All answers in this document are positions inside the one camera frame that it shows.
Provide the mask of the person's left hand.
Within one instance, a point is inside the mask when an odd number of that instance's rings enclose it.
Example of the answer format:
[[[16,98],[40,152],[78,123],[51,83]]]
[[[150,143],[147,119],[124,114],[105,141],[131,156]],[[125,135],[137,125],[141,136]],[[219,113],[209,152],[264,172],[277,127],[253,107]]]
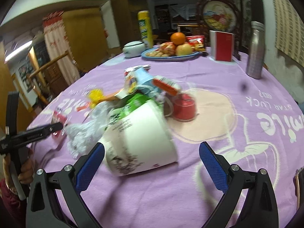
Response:
[[[3,158],[3,171],[8,188],[13,189],[14,183],[9,171],[10,163],[10,154],[8,154]],[[22,165],[18,180],[21,184],[30,184],[33,181],[33,162],[30,158]]]

